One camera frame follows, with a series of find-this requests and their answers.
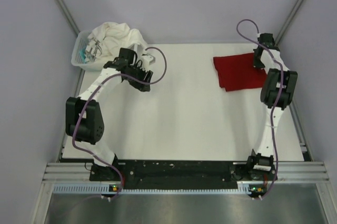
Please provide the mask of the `red t shirt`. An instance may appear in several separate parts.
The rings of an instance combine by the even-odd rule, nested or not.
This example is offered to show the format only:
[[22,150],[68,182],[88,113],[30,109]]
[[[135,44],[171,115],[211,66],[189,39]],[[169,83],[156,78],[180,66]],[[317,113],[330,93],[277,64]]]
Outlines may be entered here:
[[262,88],[267,74],[253,66],[253,57],[253,53],[213,57],[220,88],[227,92]]

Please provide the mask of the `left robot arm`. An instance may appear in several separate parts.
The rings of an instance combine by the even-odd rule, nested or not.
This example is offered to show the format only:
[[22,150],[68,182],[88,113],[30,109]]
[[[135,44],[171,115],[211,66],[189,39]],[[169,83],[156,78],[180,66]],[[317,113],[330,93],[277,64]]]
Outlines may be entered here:
[[155,57],[150,54],[138,56],[132,49],[121,48],[118,57],[104,64],[99,76],[84,92],[66,101],[66,134],[72,137],[75,149],[93,157],[108,180],[116,179],[120,171],[116,154],[104,141],[103,106],[123,81],[141,92],[148,92],[153,75],[150,65],[154,62]]

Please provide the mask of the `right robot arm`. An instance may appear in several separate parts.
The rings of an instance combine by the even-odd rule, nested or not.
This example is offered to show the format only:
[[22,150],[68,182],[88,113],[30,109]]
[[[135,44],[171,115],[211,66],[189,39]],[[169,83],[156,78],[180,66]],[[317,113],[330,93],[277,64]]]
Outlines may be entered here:
[[274,159],[276,132],[284,110],[292,103],[298,73],[291,71],[281,59],[273,34],[257,35],[257,48],[254,49],[253,66],[266,73],[266,80],[260,93],[260,101],[265,105],[265,122],[261,136],[248,157],[246,174],[259,179],[264,173],[275,171]]

